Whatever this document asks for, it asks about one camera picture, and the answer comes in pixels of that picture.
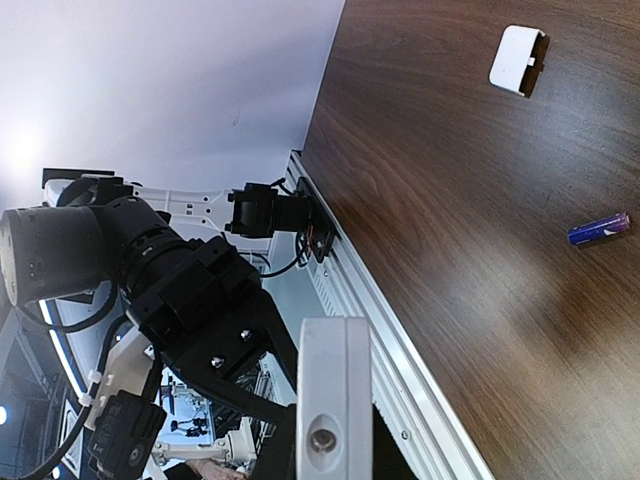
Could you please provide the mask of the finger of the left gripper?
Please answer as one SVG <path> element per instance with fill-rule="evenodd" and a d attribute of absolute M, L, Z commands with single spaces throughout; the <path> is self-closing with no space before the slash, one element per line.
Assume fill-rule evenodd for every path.
<path fill-rule="evenodd" d="M 285 419 L 289 408 L 242 388 L 237 383 L 240 376 L 242 373 L 238 372 L 197 373 L 194 375 L 194 389 L 217 405 L 271 425 L 279 425 Z"/>

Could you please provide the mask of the white remote control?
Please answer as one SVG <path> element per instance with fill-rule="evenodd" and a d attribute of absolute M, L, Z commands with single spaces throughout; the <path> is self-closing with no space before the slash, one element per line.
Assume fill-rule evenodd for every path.
<path fill-rule="evenodd" d="M 364 318 L 307 318 L 302 323 L 296 477 L 373 477 L 371 341 Z"/>

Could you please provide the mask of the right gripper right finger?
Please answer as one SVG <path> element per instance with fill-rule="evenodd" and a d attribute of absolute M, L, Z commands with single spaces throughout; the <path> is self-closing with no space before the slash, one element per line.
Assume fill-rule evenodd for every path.
<path fill-rule="evenodd" d="M 417 480 L 376 406 L 373 406 L 373 479 Z"/>

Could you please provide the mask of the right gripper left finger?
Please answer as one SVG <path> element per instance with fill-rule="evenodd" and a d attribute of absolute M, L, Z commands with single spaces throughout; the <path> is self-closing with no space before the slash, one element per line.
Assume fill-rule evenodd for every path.
<path fill-rule="evenodd" d="M 282 421 L 263 446 L 253 480 L 293 480 L 296 478 L 296 408 L 287 407 Z"/>

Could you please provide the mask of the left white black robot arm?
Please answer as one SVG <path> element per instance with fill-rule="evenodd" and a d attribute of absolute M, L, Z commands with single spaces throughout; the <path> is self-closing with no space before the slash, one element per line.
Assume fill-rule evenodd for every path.
<path fill-rule="evenodd" d="M 25 307 L 109 281 L 163 363 L 202 396 L 278 424 L 285 410 L 236 385 L 263 354 L 286 379 L 297 350 L 258 271 L 222 237 L 185 240 L 114 179 L 96 180 L 86 205 L 7 210 L 1 272 L 9 301 Z"/>

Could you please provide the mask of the white battery cover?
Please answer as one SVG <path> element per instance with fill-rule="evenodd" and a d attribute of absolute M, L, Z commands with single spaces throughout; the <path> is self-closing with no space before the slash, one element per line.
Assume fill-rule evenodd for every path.
<path fill-rule="evenodd" d="M 548 36 L 538 28 L 508 25 L 490 68 L 491 85 L 520 97 L 531 96 L 542 70 Z"/>

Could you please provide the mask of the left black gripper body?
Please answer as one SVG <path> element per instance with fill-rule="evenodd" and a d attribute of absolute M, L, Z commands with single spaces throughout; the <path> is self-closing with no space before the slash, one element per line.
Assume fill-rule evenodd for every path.
<path fill-rule="evenodd" d="M 256 268 L 223 238 L 140 237 L 124 250 L 127 314 L 167 366 L 206 395 L 264 353 L 290 371 L 290 335 Z"/>

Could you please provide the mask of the purple AAA battery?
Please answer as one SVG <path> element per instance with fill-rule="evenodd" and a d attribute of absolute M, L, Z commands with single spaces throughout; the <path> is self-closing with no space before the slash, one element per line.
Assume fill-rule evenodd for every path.
<path fill-rule="evenodd" d="M 567 239 L 570 245 L 578 246 L 624 233 L 630 227 L 631 220 L 628 213 L 619 212 L 570 229 L 567 233 Z"/>

